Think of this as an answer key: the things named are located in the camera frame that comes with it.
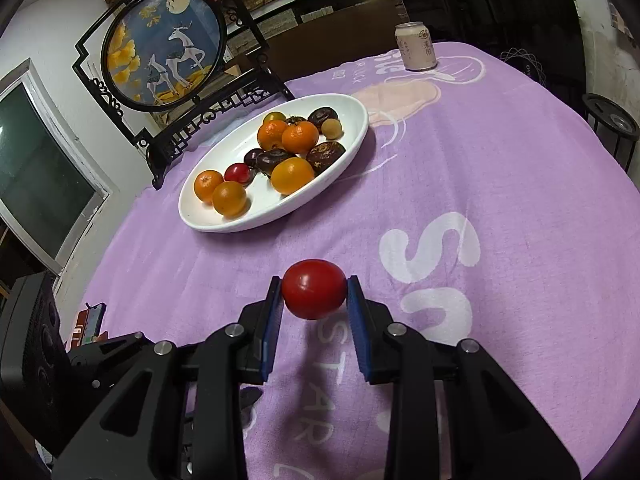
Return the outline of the red cherry tomato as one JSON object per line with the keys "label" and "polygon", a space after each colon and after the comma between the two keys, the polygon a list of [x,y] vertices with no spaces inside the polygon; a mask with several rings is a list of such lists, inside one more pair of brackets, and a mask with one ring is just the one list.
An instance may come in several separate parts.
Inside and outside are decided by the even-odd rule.
{"label": "red cherry tomato", "polygon": [[224,172],[224,180],[249,185],[254,178],[254,169],[245,162],[236,162]]}
{"label": "red cherry tomato", "polygon": [[347,296],[347,278],[334,263],[306,259],[294,263],[282,278],[282,297],[296,318],[318,320],[336,311]]}

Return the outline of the yellow orange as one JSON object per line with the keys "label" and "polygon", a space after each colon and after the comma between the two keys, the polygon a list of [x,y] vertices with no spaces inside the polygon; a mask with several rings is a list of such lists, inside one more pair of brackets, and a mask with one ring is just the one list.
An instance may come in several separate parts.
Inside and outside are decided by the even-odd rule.
{"label": "yellow orange", "polygon": [[213,192],[212,204],[218,214],[234,218],[242,214],[247,206],[247,195],[243,185],[235,181],[224,181]]}

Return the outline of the red cherry tomato back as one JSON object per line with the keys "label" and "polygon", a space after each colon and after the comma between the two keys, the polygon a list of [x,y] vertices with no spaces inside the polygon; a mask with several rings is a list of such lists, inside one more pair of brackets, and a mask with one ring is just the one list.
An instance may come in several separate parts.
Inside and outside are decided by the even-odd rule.
{"label": "red cherry tomato back", "polygon": [[224,180],[249,185],[254,178],[254,169],[245,162],[236,162],[224,172]]}

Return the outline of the yellow-orange kumquat front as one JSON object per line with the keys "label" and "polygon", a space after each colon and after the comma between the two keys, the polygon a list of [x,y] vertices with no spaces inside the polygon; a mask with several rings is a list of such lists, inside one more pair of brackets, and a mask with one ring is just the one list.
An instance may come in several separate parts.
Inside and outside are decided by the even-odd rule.
{"label": "yellow-orange kumquat front", "polygon": [[272,170],[270,180],[278,193],[288,196],[314,180],[314,170],[306,159],[292,157]]}

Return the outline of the dark cherry with stem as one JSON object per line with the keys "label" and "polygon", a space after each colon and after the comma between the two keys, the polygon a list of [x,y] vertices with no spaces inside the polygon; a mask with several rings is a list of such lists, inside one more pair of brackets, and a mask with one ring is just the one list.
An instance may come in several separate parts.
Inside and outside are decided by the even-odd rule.
{"label": "dark cherry with stem", "polygon": [[256,168],[257,159],[261,154],[262,154],[261,148],[252,148],[245,154],[243,158],[244,164],[249,166],[250,168]]}

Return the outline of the water chestnut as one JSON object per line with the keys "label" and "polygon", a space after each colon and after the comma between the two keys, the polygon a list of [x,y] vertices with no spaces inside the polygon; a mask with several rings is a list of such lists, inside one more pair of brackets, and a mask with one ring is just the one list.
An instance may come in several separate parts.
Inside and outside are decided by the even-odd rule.
{"label": "water chestnut", "polygon": [[306,161],[315,174],[322,174],[346,152],[346,148],[336,141],[326,141],[314,146],[306,155]]}
{"label": "water chestnut", "polygon": [[282,150],[282,148],[276,148],[271,151],[262,151],[262,154],[257,159],[256,168],[262,174],[265,174],[267,177],[271,177],[273,169],[280,165],[281,162],[295,157],[295,154]]}
{"label": "water chestnut", "polygon": [[337,119],[337,112],[328,106],[322,106],[314,110],[307,118],[318,130],[321,130],[323,123],[328,119]]}
{"label": "water chestnut", "polygon": [[300,116],[290,116],[285,118],[285,122],[288,125],[297,125],[300,122],[306,122],[306,118],[305,117],[300,117]]}

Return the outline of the longan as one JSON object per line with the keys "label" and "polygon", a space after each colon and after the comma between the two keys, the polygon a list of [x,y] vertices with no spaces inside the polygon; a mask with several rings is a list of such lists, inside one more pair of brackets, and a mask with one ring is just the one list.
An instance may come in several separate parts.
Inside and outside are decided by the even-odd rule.
{"label": "longan", "polygon": [[337,118],[322,122],[320,131],[328,140],[337,140],[344,134],[342,123]]}

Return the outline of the large mandarin orange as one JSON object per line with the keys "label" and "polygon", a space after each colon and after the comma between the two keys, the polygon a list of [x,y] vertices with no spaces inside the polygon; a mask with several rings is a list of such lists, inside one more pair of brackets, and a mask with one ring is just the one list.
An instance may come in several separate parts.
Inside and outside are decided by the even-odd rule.
{"label": "large mandarin orange", "polygon": [[204,170],[194,180],[194,194],[202,203],[210,204],[216,187],[221,183],[224,183],[222,174],[216,170]]}

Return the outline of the smartphone on table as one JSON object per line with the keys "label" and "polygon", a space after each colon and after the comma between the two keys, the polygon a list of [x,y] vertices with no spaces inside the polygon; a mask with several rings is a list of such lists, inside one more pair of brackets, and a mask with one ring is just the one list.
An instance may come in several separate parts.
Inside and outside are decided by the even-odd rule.
{"label": "smartphone on table", "polygon": [[70,336],[70,342],[67,344],[70,350],[84,346],[85,344],[93,344],[94,342],[104,341],[108,338],[108,331],[102,330],[102,322],[106,311],[106,304],[86,304],[84,310],[81,310],[76,318],[75,327]]}

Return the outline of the white oval plate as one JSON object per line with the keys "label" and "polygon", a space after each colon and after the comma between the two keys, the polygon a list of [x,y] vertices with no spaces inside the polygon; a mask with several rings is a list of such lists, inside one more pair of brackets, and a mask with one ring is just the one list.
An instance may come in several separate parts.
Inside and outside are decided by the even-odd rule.
{"label": "white oval plate", "polygon": [[191,229],[241,232],[273,222],[329,187],[362,147],[369,117],[341,93],[305,96],[244,122],[201,158],[178,211]]}

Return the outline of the purple printed tablecloth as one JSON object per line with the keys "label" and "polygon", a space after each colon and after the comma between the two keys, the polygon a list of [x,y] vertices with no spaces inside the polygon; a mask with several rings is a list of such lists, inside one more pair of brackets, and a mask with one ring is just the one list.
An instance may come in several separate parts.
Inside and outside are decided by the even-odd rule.
{"label": "purple printed tablecloth", "polygon": [[344,174],[261,228],[200,233],[178,214],[183,156],[134,202],[86,290],[111,335],[190,344],[319,258],[359,278],[396,320],[476,339],[583,474],[639,400],[639,193],[589,125],[540,84],[467,44],[436,70],[397,52],[291,82],[345,93],[370,130]]}

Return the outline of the deer painting screen stand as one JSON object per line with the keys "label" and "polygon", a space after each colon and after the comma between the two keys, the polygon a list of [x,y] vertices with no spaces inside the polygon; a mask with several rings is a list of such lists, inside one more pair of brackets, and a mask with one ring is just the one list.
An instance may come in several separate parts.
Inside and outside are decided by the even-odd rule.
{"label": "deer painting screen stand", "polygon": [[268,48],[242,0],[115,0],[76,42],[73,71],[161,188],[203,126],[294,98]]}

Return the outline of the brown wooden board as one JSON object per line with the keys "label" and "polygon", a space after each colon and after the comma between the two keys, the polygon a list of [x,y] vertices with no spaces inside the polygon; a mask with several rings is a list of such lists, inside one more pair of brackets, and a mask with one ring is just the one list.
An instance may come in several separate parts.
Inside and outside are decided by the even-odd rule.
{"label": "brown wooden board", "polygon": [[375,0],[339,10],[269,40],[268,65],[289,81],[397,47],[395,26],[407,17],[400,0]]}

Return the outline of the pink beverage can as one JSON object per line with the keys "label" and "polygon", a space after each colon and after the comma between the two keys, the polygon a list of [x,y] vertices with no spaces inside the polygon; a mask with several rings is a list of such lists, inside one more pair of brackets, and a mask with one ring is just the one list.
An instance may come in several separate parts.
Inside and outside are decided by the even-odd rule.
{"label": "pink beverage can", "polygon": [[407,70],[420,72],[437,65],[430,32],[422,22],[407,22],[395,27],[398,49]]}

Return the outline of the black chair back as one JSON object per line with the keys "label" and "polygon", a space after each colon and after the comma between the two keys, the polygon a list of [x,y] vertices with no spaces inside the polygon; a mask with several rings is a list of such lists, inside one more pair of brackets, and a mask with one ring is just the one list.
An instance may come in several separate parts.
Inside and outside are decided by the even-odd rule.
{"label": "black chair back", "polygon": [[470,44],[541,84],[578,114],[587,77],[573,0],[401,0],[436,42]]}

